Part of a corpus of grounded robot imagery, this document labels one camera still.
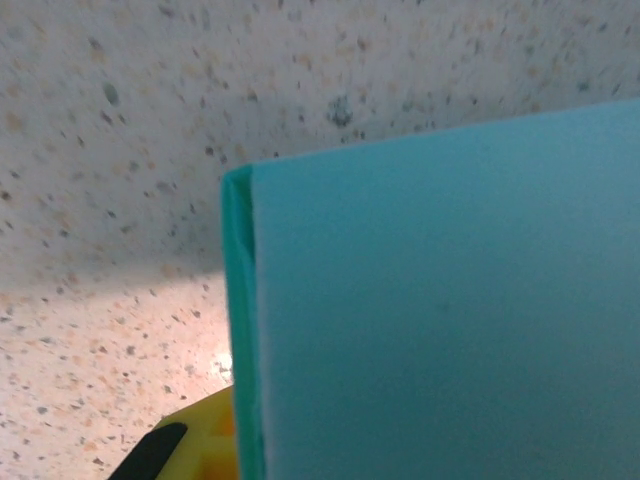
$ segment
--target teal foam board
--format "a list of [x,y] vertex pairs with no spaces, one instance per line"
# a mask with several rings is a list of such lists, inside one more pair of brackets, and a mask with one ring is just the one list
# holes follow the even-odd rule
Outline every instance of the teal foam board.
[[639,130],[633,101],[255,165],[251,478],[640,478]]

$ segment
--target yellow object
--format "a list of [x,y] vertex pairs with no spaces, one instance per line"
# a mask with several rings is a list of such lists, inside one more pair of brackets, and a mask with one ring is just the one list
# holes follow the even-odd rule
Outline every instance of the yellow object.
[[188,429],[156,480],[237,480],[233,389],[228,387],[164,418]]

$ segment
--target speckled surface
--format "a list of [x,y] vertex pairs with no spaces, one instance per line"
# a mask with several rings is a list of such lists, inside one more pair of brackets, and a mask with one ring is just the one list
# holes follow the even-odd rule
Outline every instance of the speckled surface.
[[229,168],[638,95],[634,0],[0,0],[0,478],[230,381]]

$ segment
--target speckled countertop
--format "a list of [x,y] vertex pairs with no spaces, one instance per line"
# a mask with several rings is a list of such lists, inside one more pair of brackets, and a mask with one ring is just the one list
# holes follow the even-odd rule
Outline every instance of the speckled countertop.
[[0,0],[0,478],[230,381],[230,168],[640,94],[635,0]]

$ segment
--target yellow plastic part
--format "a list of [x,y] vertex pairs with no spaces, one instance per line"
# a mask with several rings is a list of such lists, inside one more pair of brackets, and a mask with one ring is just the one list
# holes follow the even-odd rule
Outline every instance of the yellow plastic part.
[[164,418],[187,425],[187,433],[156,480],[237,480],[232,387]]

